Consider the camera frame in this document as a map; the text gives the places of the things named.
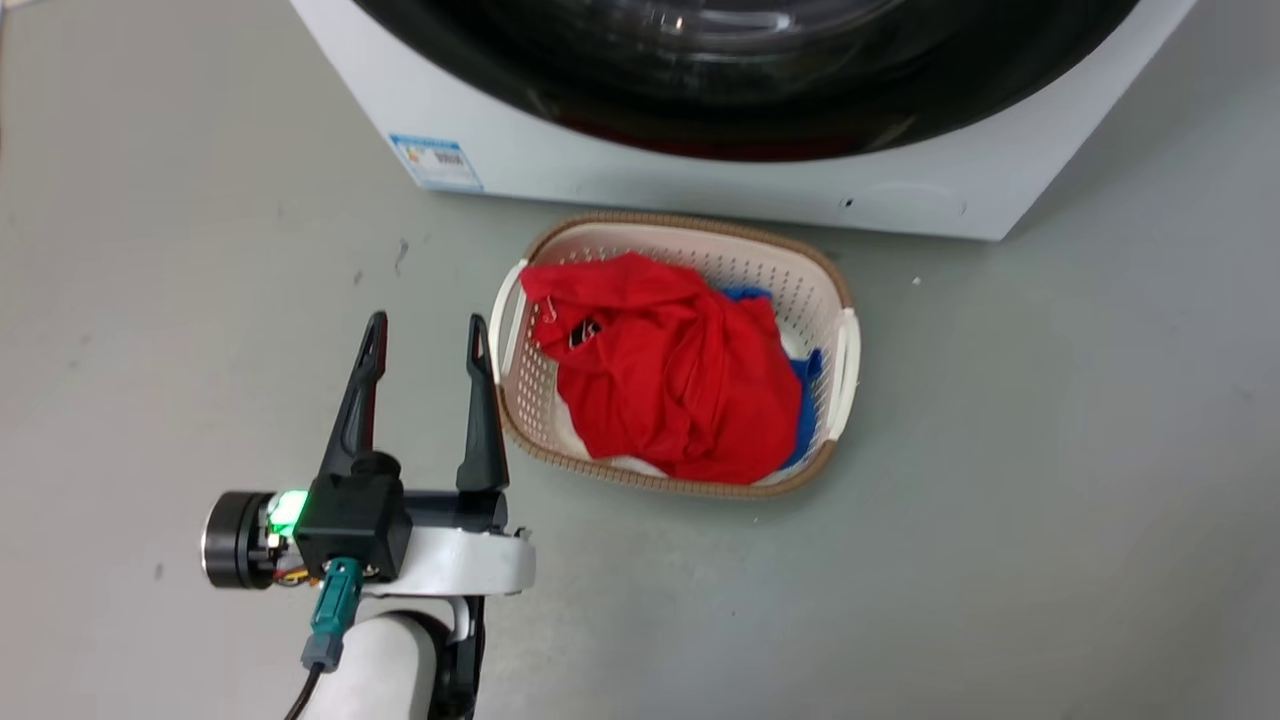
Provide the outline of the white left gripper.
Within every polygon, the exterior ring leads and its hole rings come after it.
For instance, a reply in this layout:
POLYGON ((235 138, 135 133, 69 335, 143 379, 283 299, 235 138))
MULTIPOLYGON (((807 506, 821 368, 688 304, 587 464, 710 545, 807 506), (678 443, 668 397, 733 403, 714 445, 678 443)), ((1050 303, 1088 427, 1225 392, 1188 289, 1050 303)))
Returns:
MULTIPOLYGON (((356 462, 372 452, 388 328, 385 311, 369 318, 320 477, 349 475, 356 462)), ((468 319, 465 366, 468 418, 456 487, 461 493, 500 493, 509 486, 509 469, 488 328, 479 314, 468 319)), ((223 589, 255 591, 323 584, 325 573, 307 569, 294 541, 294 521, 307 497, 306 489, 224 493, 201 534, 201 568, 209 582, 223 589)), ((413 529, 399 575, 381 579, 375 566, 367 566, 365 594, 444 600, 511 596, 532 587, 538 564, 527 530, 509 536, 497 524, 488 525, 485 518, 468 519, 457 498, 442 491, 412 491, 406 501, 413 529)))

